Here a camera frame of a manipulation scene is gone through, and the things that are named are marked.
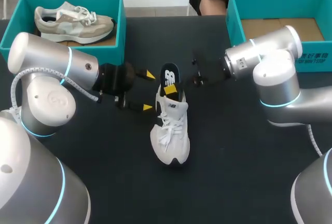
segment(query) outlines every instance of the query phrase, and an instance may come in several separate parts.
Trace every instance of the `white shoelace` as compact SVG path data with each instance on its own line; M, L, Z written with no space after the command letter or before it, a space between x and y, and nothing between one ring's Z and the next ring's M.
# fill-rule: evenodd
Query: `white shoelace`
M167 151L168 145L171 142L173 134L181 134L183 129L183 117L180 120L172 120L167 116L167 113L163 112L158 116L162 120L162 130L167 130L167 134L160 137L158 142L165 146L165 151Z
M85 22L86 26L90 26L97 21L95 12L89 12L87 8L76 6L74 10L78 11L78 18L74 19L74 21L87 21Z

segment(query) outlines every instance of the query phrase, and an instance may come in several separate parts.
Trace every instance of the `cable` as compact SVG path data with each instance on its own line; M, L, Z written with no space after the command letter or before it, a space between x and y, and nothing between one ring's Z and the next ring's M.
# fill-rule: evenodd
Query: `cable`
M309 133L309 136L310 136L311 143L312 143L313 147L315 148L317 154L321 157L323 154L322 154L321 150L318 148L318 145L315 141L315 138L313 137L312 129L311 129L310 124L307 124L307 129L308 129L308 133Z
M19 72L14 80L12 81L11 84L11 88L10 88L10 98L11 98L11 104L12 107L17 110L18 106L17 106L17 101L16 101L16 86L17 83L19 82L19 80L27 75L27 74L31 74L31 73L47 73L47 74L53 74L56 75L62 79L64 79L65 81L67 81L70 85L72 85L74 88L76 88L79 92L81 92L82 94L84 94L86 97L92 99L93 101L98 101L98 97L88 93L86 90L84 90L83 88L81 88L78 84L76 84L75 82L73 82L69 77L65 76L64 74L61 74L58 71L49 69L49 68L44 68L44 67L34 67L34 68L28 68L26 70L23 70L21 72Z

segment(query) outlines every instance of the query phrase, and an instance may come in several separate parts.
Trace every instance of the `black table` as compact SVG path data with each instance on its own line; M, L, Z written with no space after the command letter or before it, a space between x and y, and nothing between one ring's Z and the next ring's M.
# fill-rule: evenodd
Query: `black table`
M126 60L153 74L175 62L194 71L193 48L218 59L230 46L225 18L129 18ZM1 22L3 29L6 22ZM0 59L0 109L10 106L12 76ZM303 88L332 85L332 75L300 74ZM137 80L131 99L154 104L158 84ZM112 97L94 104L72 90L76 114L44 142L86 184L96 223L296 223L290 192L296 176L318 158L305 127L271 126L251 78L186 91L190 156L162 166L151 147L154 113L120 111ZM330 125L313 126L322 152Z

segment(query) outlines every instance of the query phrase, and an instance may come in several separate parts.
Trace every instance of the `sneaker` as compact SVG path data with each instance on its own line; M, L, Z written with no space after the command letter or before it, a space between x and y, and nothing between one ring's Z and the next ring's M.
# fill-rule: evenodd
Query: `sneaker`
M174 63L165 64L161 70L160 86L156 95L159 122L151 130L150 138L157 157L167 165L183 164L190 151L188 103L179 83L177 66ZM166 94L164 88L170 85L174 85L176 92Z
M93 11L68 2L58 9L37 7L35 23L42 38L80 44L92 44L108 38L115 25L110 17L96 15Z

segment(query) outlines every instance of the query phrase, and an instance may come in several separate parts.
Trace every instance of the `shoe sole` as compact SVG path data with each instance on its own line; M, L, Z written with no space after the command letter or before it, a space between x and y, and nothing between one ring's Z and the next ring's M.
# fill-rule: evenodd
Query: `shoe sole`
M103 38L108 37L112 31L109 31L103 35L95 36L95 37L77 37L77 36L70 36L70 35L60 35L60 34L48 34L48 33L41 33L41 37L45 38L50 41L60 42L60 41L75 41L80 44L94 44L101 41Z

